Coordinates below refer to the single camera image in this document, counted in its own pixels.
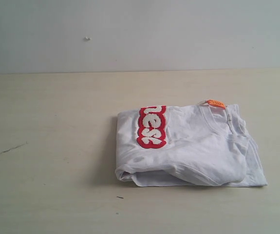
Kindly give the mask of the white t-shirt red Chinese lettering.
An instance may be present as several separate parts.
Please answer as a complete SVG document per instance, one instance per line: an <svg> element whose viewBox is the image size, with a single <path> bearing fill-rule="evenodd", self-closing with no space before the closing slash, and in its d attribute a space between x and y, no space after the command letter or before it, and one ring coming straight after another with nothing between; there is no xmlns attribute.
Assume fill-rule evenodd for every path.
<svg viewBox="0 0 280 234"><path fill-rule="evenodd" d="M115 175L139 187L267 185L258 146L236 104L119 113Z"/></svg>

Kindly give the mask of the orange ribbon size tag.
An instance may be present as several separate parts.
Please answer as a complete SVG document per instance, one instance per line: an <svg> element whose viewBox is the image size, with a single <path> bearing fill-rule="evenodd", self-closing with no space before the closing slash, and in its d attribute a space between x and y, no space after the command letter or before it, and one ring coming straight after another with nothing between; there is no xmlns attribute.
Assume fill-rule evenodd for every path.
<svg viewBox="0 0 280 234"><path fill-rule="evenodd" d="M226 109L226 105L223 102L213 100L213 99L201 101L198 103L198 105L209 105L217 108L222 108L224 110Z"/></svg>

